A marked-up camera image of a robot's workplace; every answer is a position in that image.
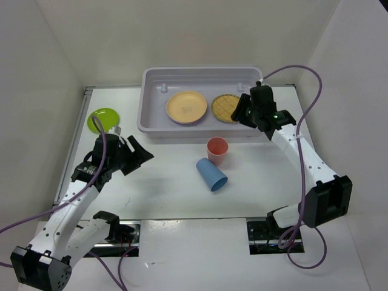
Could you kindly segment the lime green plate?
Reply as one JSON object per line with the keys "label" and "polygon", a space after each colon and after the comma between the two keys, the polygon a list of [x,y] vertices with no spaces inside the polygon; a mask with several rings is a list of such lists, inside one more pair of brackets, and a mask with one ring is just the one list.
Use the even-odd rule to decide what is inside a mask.
{"label": "lime green plate", "polygon": [[107,107],[97,109],[93,111],[87,118],[87,127],[91,132],[95,134],[98,134],[98,130],[96,129],[93,123],[94,116],[96,116],[100,120],[102,127],[106,133],[119,124],[119,115],[114,109]]}

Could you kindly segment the blue plastic cup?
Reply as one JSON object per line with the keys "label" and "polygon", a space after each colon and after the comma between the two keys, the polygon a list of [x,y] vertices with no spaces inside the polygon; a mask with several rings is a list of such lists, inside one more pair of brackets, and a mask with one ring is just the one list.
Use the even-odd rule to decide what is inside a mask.
{"label": "blue plastic cup", "polygon": [[228,181],[228,177],[207,158],[200,159],[196,168],[211,192],[220,190]]}

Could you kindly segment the purple plastic plate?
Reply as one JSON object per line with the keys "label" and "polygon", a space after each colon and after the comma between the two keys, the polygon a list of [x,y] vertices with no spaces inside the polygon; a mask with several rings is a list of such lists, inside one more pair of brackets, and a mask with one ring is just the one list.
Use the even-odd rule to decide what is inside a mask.
{"label": "purple plastic plate", "polygon": [[201,123],[203,119],[204,119],[204,117],[201,117],[201,118],[196,119],[196,120],[194,120],[194,121],[184,122],[184,121],[179,121],[179,120],[177,120],[177,119],[170,118],[170,120],[171,120],[172,122],[174,122],[175,124],[179,124],[179,125],[181,125],[181,126],[189,126],[189,125],[198,124],[198,123]]}

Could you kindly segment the cream yellow plastic plate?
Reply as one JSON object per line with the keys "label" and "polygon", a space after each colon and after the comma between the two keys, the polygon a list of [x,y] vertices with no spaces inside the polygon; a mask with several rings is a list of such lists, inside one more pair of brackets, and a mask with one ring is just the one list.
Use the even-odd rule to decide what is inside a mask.
{"label": "cream yellow plastic plate", "polygon": [[178,92],[167,101],[166,111],[169,118],[190,122],[205,115],[207,101],[198,92]]}

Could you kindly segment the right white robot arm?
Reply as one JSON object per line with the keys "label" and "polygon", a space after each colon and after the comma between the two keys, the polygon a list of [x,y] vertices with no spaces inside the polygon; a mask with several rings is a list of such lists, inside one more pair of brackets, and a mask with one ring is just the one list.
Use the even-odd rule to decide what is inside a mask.
{"label": "right white robot arm", "polygon": [[304,174],[304,199],[267,214],[266,232],[280,238],[298,222],[313,228],[347,214],[352,192],[348,176],[339,176],[316,153],[287,110],[279,111],[273,91],[258,85],[243,93],[231,119],[263,132],[286,155],[294,168]]}

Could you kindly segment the woven bamboo plate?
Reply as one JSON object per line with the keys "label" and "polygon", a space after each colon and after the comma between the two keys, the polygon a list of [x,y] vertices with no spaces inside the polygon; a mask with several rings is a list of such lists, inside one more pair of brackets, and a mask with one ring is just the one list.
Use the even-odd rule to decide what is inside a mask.
{"label": "woven bamboo plate", "polygon": [[224,123],[235,124],[236,121],[231,119],[231,115],[235,111],[238,102],[239,97],[236,95],[219,95],[212,101],[211,111],[217,120]]}

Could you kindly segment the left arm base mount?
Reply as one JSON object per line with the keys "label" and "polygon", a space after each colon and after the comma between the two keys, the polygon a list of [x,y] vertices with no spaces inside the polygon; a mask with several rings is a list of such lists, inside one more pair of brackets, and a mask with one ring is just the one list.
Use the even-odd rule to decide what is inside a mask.
{"label": "left arm base mount", "polygon": [[121,230],[112,240],[102,240],[95,244],[91,252],[101,258],[120,258],[139,256],[139,240],[141,234],[141,222],[122,220],[120,221]]}

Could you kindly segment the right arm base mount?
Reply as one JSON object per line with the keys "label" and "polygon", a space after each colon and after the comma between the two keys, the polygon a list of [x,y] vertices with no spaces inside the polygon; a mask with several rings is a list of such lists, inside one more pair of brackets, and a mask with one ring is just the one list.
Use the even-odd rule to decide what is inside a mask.
{"label": "right arm base mount", "polygon": [[278,247],[278,241],[284,231],[270,230],[265,217],[247,218],[247,235],[250,255],[269,255],[287,253]]}

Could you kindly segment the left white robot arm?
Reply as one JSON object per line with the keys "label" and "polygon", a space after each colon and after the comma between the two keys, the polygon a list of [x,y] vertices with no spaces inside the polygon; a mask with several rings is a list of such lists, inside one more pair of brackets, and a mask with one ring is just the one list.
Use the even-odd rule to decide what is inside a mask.
{"label": "left white robot arm", "polygon": [[93,150],[75,167],[57,210],[26,247],[16,247],[10,255],[18,281],[38,290],[63,290],[74,266],[95,244],[130,240],[133,227],[102,210],[81,230],[76,227],[113,173],[128,175],[153,157],[133,136],[99,135]]}

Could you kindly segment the lavender plastic bin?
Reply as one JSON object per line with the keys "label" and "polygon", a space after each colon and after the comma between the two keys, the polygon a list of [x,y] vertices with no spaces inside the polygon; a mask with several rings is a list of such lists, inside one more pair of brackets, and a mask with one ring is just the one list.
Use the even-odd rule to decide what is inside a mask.
{"label": "lavender plastic bin", "polygon": [[215,118],[210,108],[193,124],[179,124],[168,116],[167,103],[175,94],[194,91],[210,105],[219,95],[241,96],[263,78],[257,67],[154,67],[143,74],[137,126],[150,138],[210,138],[258,136],[259,131]]}

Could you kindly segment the salmon pink plastic cup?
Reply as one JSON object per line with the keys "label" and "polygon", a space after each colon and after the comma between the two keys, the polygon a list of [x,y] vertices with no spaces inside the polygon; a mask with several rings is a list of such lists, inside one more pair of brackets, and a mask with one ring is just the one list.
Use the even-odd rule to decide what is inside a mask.
{"label": "salmon pink plastic cup", "polygon": [[229,149],[227,141],[222,137],[213,137],[207,142],[207,157],[210,162],[220,166]]}

